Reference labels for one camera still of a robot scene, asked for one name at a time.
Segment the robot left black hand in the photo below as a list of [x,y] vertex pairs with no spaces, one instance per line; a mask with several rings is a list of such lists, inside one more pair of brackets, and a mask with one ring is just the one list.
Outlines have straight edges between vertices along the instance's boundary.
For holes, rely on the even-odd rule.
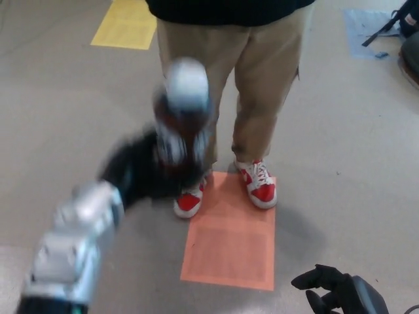
[[154,128],[129,137],[109,155],[98,179],[120,192],[124,208],[143,198],[175,198],[197,184],[204,168],[193,164],[179,172],[164,169],[156,157],[157,134]]

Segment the robot right black hand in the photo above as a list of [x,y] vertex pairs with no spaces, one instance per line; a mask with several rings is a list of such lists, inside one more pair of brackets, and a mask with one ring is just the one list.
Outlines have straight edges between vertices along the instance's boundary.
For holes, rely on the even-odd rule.
[[342,273],[331,266],[317,264],[315,268],[291,281],[306,292],[312,311],[319,314],[344,313],[388,314],[382,295],[358,275]]

